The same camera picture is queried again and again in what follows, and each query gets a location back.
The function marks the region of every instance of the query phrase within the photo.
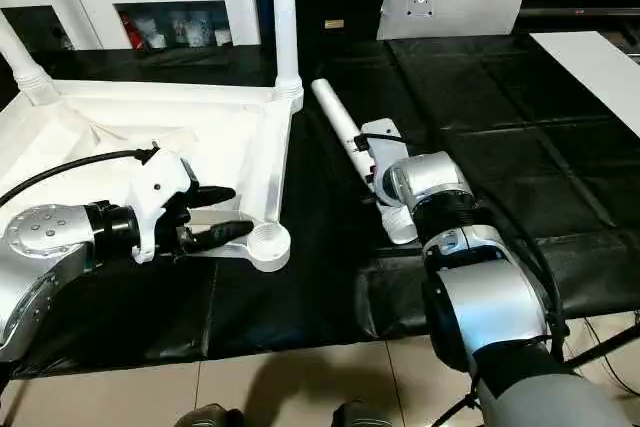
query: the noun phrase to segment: floor tile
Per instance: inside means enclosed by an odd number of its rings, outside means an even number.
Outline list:
[[[197,402],[240,409],[251,427],[329,427],[350,400],[402,427],[384,342],[203,362]]]
[[[436,357],[429,337],[413,337],[387,344],[406,427],[431,425],[469,392],[469,376],[442,363]],[[478,410],[463,409],[447,422],[447,427],[476,427],[480,424],[482,415]]]
[[[12,382],[0,414],[7,427],[171,427],[194,408],[197,376],[196,363]]]
[[[631,327],[635,321],[633,313],[591,317],[589,322],[601,341]],[[596,345],[593,333],[582,319],[569,321],[571,336],[567,342],[571,354],[577,355]],[[636,340],[607,356],[616,374],[625,384],[640,392],[640,340]],[[605,393],[620,402],[627,417],[640,423],[640,398],[620,387],[604,359],[597,359],[579,369],[589,381],[602,387]]]

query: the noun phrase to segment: silver robotic arm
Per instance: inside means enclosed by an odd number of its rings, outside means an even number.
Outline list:
[[[247,235],[251,222],[194,234],[189,208],[235,196],[201,187],[178,155],[157,147],[132,179],[126,205],[42,205],[14,217],[0,239],[0,363],[20,359],[65,285],[110,259],[180,257]]]
[[[547,351],[549,315],[530,270],[507,248],[449,155],[408,157],[375,138],[397,132],[389,119],[362,130],[359,143],[376,161],[374,192],[389,205],[408,206],[423,245],[436,354],[470,374],[467,400],[477,395],[485,425],[630,426],[596,386]]]

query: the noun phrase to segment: black tablecloth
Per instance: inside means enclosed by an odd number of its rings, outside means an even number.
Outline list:
[[[269,57],[235,48],[38,60],[56,78],[272,85]],[[569,316],[640,308],[640,140],[531,38],[370,42],[326,49],[318,65],[357,123],[392,118],[424,144],[411,153],[446,148],[499,195],[538,239]],[[212,259],[105,266],[56,299],[16,375],[428,332],[419,248],[392,246],[366,198],[307,89],[287,159],[286,268],[264,274]]]

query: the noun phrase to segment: white pvc pipe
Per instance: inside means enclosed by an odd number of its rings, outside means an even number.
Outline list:
[[[360,152],[353,141],[354,137],[360,135],[360,129],[358,129],[347,109],[340,102],[329,82],[325,79],[315,80],[311,83],[311,90],[313,90],[318,99],[322,111],[331,122],[333,130],[340,139],[340,143],[351,159],[353,166],[365,184],[367,184],[367,187],[373,191],[372,184],[367,183],[365,177],[372,173],[371,168],[375,165],[375,162],[369,152]]]
[[[340,139],[340,143],[351,159],[351,163],[356,168],[360,178],[365,185],[374,192],[373,184],[367,182],[367,177],[373,173],[372,168],[375,161],[369,152],[358,150],[353,138],[360,135],[360,129],[345,109],[337,94],[326,79],[314,80],[311,83],[311,90],[318,99],[322,111],[329,119],[333,130]],[[411,219],[409,209],[404,207],[389,207],[376,203],[382,217],[382,226],[387,232],[389,239],[394,244],[406,244],[418,237],[416,226]]]
[[[273,10],[278,58],[276,92],[297,98],[302,96],[302,80],[298,73],[296,0],[273,0]]]
[[[0,53],[13,70],[13,77],[18,87],[34,105],[52,104],[60,99],[53,87],[53,81],[33,60],[2,11],[0,11]]]

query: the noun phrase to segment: glass cabinet door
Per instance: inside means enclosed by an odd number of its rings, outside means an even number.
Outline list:
[[[0,0],[0,10],[31,52],[102,48],[80,0]]]
[[[136,50],[232,45],[225,2],[116,4]]]
[[[105,49],[256,45],[255,0],[81,0]]]
[[[1,9],[29,52],[75,50],[53,7],[9,7]]]

